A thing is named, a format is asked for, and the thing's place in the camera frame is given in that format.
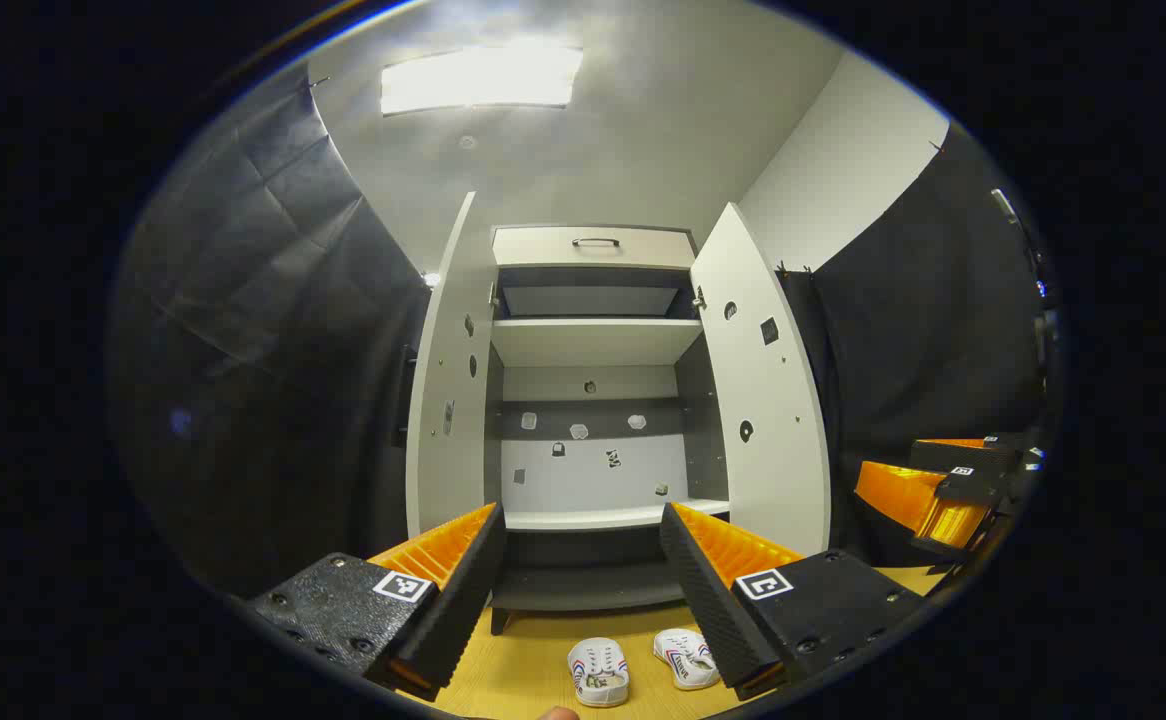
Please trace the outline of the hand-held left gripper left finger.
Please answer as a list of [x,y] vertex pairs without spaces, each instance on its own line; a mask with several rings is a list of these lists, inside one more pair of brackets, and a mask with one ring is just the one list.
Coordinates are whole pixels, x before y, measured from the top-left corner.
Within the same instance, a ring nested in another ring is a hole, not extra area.
[[323,557],[246,609],[328,666],[433,701],[482,618],[506,541],[504,506],[487,503],[371,559]]

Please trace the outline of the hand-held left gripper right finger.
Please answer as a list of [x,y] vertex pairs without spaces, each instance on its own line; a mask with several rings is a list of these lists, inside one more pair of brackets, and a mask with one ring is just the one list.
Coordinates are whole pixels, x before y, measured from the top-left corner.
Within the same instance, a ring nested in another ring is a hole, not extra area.
[[684,503],[666,503],[659,537],[721,679],[740,701],[863,659],[925,603],[849,553],[798,555]]

